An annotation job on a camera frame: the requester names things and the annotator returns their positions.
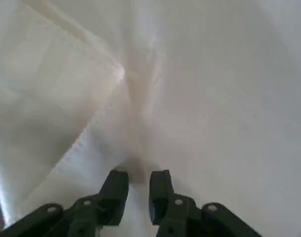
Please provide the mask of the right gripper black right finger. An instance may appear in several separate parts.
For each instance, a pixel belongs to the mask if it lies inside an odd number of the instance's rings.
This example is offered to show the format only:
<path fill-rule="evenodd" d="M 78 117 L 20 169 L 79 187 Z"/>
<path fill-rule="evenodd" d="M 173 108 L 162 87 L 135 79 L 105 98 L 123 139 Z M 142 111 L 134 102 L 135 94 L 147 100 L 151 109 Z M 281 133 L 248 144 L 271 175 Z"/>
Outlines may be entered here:
<path fill-rule="evenodd" d="M 158 237 L 259 236 L 224 205 L 211 202 L 197 207 L 194 199 L 175 193 L 169 170 L 151 173 L 149 213 Z"/>

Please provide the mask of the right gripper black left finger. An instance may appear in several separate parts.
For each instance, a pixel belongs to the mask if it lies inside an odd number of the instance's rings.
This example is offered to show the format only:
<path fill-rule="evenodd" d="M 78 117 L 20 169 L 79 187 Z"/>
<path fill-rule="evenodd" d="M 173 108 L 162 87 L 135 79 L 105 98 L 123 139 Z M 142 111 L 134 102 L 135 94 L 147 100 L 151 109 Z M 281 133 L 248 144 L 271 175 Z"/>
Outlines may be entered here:
<path fill-rule="evenodd" d="M 94 237 L 103 226 L 118 226 L 129 191 L 126 171 L 111 170 L 97 194 L 64 209 L 47 203 L 0 232 L 1 237 Z"/>

